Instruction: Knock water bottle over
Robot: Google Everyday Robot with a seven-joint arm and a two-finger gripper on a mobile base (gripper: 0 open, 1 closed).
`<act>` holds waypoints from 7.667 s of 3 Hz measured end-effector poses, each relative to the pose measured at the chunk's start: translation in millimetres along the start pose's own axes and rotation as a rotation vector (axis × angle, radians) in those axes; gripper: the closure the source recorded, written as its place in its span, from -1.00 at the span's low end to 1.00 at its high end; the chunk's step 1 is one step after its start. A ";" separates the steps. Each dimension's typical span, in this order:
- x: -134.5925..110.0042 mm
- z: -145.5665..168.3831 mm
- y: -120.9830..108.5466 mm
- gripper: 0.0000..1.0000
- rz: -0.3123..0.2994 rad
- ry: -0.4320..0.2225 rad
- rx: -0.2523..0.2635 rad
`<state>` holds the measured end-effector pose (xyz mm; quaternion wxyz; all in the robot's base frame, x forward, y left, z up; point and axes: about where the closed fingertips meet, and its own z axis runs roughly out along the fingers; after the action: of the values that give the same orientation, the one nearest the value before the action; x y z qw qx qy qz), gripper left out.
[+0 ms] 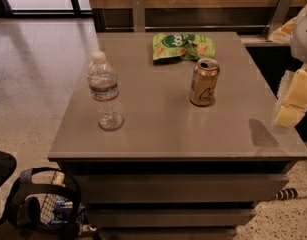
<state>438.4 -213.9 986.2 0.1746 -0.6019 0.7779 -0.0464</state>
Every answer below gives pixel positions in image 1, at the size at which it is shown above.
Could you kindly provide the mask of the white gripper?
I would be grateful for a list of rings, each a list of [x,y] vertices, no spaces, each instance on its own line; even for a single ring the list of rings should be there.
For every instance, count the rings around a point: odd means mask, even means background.
[[[292,56],[307,63],[307,4],[296,17],[290,46]],[[277,97],[273,122],[285,128],[296,126],[307,112],[307,67],[286,70]]]

